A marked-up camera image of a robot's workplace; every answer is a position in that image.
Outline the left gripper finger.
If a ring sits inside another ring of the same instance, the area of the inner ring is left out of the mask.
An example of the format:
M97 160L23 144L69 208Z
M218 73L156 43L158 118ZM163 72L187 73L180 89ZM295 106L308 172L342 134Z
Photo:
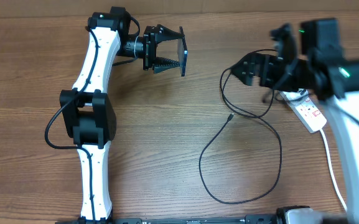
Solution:
M185 35L182 32L175 32L164 26L159 26L157 33L157 43L160 44L164 41L183 39Z
M172 60L164 57L156 57L152 69L154 73L160 73L168 69L179 67L180 63L176 60Z

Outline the blue Galaxy smartphone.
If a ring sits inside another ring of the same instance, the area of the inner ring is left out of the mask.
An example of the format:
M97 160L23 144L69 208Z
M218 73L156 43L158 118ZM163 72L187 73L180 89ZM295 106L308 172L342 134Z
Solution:
M178 40L177 54L178 54L178 59L179 59L180 73L181 73L181 76L184 77L185 71L186 71L188 50L187 50L185 34L184 34L184 30L183 30L182 26L179 27L179 31L183 35L183 37Z

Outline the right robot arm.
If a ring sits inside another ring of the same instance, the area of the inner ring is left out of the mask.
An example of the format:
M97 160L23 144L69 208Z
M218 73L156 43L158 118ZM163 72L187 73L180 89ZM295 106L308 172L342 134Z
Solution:
M300 42L290 24L271 31L277 55L245 55L230 72L245 85L273 90L312 90L323 106L340 155L347 212L345 221L359 223L359 58L347 59L334 18L301 23Z

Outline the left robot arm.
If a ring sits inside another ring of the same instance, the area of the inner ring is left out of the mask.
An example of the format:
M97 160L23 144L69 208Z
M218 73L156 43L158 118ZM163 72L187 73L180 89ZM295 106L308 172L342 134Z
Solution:
M160 73L180 68L185 74L187 46L182 29L148 26L129 33L135 18L123 7L94 12L86 26L90 33L82 70L71 90L60 94L67 134L73 139L82 168L83 203L77 223L112 223L113 204L108 187L108 157L116 134L116 115L108 96L115 57L129 62L141 58L143 69Z

